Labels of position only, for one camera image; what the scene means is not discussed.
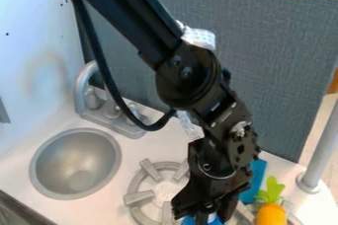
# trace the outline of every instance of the stove burner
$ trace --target stove burner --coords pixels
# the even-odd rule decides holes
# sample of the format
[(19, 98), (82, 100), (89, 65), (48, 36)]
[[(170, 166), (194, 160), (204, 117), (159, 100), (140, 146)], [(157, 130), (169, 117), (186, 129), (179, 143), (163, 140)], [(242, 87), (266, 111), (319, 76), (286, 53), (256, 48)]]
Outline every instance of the stove burner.
[[(152, 164), (149, 159), (144, 159), (139, 165), (141, 170), (131, 180), (127, 194), (124, 196), (125, 206), (129, 208), (132, 218), (139, 225), (176, 224), (172, 216), (170, 200), (184, 186), (182, 182), (188, 181), (187, 159), (182, 164), (166, 161)], [(172, 171), (174, 175), (170, 179), (165, 179), (162, 176), (165, 171)], [(156, 182), (154, 188), (139, 191), (141, 184), (148, 178)], [(141, 207), (149, 202), (161, 209), (161, 222), (153, 220), (141, 210)]]

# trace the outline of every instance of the silver faucet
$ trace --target silver faucet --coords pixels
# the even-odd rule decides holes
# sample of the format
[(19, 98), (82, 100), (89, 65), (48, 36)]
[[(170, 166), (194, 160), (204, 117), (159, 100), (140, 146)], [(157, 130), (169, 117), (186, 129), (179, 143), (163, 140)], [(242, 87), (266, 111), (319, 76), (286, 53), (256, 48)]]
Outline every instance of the silver faucet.
[[(74, 104), (75, 112), (82, 118), (103, 125), (121, 135), (137, 139), (145, 134), (145, 130), (133, 124), (119, 109), (116, 102), (106, 90), (88, 84), (89, 79), (99, 71), (96, 61), (87, 63), (75, 81)], [(139, 113), (135, 103), (128, 105), (130, 110), (143, 122), (148, 118)]]

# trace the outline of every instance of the gray panel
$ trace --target gray panel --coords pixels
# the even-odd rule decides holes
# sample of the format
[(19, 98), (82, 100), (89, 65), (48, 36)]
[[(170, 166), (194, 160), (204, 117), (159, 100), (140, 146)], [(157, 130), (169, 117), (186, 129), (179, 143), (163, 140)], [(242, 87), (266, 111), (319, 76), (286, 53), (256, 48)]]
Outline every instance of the gray panel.
[[(338, 54), (338, 0), (162, 0), (178, 20), (217, 36), (232, 86), (248, 105), (263, 149), (297, 161)], [(156, 109), (151, 70), (90, 9), (123, 94)]]

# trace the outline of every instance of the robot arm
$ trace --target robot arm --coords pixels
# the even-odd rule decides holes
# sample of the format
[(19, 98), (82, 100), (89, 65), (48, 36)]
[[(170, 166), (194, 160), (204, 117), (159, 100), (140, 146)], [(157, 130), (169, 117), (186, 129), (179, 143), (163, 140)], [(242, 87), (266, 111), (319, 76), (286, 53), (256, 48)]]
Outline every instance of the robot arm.
[[(197, 217), (198, 224), (206, 224), (208, 214), (216, 212), (226, 222), (239, 193), (250, 187), (249, 164), (260, 152), (251, 114), (229, 87), (229, 72), (209, 49), (184, 39), (183, 31), (158, 0), (87, 1), (155, 71), (161, 100), (170, 108), (189, 112), (204, 130), (204, 138), (189, 144), (190, 179), (172, 199), (175, 218), (190, 215)], [(80, 20), (87, 22), (88, 34), (88, 28), (93, 28), (82, 0), (73, 3)], [(97, 62), (113, 94), (116, 86), (102, 52), (100, 55)], [(165, 114), (157, 127), (140, 126), (157, 130), (173, 112)]]

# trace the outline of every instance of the white countertop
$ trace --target white countertop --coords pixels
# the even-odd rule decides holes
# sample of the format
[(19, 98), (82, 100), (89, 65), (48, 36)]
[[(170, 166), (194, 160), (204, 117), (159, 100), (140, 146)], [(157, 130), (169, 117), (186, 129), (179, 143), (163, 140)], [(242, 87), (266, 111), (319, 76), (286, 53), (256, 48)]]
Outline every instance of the white countertop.
[[(161, 113), (140, 106), (142, 113), (157, 118)], [(56, 200), (39, 193), (29, 179), (29, 167), (37, 149), (55, 134), (67, 129), (91, 127), (111, 134), (119, 142), (122, 163), (114, 178), (102, 189), (75, 200)], [(180, 122), (172, 118), (160, 131), (148, 132), (142, 138), (131, 140), (103, 126), (80, 118), (68, 102), (39, 128), (24, 137), (18, 145), (0, 158), (0, 189), (6, 191), (31, 209), (60, 225), (135, 225), (123, 196), (127, 186), (139, 170), (138, 163), (149, 158), (152, 162), (182, 162), (187, 156), (189, 137)], [(283, 197), (296, 207), (294, 214), (303, 224), (338, 224), (338, 209), (324, 186), (319, 194), (310, 195), (296, 186), (296, 176), (304, 171), (298, 164), (262, 152), (260, 158), (268, 161), (266, 176), (274, 175), (286, 184)]]

